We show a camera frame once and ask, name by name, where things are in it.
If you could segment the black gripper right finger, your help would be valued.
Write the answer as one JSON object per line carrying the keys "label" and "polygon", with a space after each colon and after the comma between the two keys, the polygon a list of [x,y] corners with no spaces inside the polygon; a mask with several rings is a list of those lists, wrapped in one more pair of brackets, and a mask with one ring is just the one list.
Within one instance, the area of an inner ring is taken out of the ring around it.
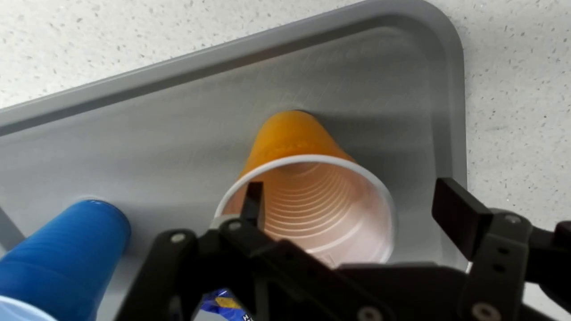
{"label": "black gripper right finger", "polygon": [[431,217],[465,258],[472,258],[492,211],[453,178],[437,178]]}

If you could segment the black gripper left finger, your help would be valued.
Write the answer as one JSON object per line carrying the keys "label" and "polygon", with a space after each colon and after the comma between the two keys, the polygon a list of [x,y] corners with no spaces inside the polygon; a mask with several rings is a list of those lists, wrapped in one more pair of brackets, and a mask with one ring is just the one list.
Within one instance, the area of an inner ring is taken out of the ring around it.
{"label": "black gripper left finger", "polygon": [[249,181],[246,185],[246,194],[242,199],[240,219],[253,226],[260,226],[262,211],[264,211],[264,183]]}

